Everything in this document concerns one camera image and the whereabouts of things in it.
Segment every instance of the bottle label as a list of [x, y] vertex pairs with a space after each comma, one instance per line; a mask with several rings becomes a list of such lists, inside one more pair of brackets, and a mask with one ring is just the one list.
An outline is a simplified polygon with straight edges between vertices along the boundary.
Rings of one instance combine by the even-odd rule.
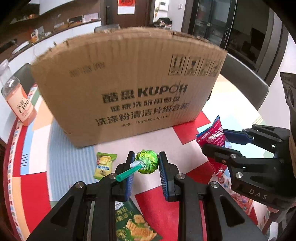
[[21, 122], [24, 122], [34, 109], [22, 86], [17, 88], [16, 92], [6, 101]]

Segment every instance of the juice bottle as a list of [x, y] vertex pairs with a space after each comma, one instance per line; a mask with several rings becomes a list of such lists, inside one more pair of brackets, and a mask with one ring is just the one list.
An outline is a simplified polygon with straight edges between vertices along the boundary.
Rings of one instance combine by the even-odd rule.
[[36, 117], [36, 110], [28, 99], [20, 80], [11, 74], [8, 60], [0, 64], [1, 94], [12, 111], [24, 126], [28, 126]]

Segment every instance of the door handle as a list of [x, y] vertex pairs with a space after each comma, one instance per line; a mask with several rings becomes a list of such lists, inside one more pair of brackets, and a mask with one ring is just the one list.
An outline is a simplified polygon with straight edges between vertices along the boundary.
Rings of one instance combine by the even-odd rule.
[[229, 27], [227, 27], [227, 30], [226, 30], [226, 32], [225, 32], [225, 34], [224, 34], [224, 38], [226, 38], [226, 36], [227, 36], [227, 34], [228, 34], [228, 30], [229, 30]]
[[110, 6], [106, 6], [106, 25], [109, 25], [110, 23]]

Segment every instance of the sliding glass door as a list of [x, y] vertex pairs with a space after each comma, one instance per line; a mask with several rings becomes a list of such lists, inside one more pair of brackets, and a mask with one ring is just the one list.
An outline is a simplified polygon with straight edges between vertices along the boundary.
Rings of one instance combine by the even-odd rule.
[[236, 1], [196, 0], [192, 8], [189, 33], [225, 48], [233, 23]]

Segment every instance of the cardboard box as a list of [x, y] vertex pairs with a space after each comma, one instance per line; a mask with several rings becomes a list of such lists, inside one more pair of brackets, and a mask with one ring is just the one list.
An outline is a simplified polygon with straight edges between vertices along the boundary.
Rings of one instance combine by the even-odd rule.
[[69, 39], [32, 72], [65, 134], [83, 147], [194, 120], [225, 57], [187, 34], [127, 28]]

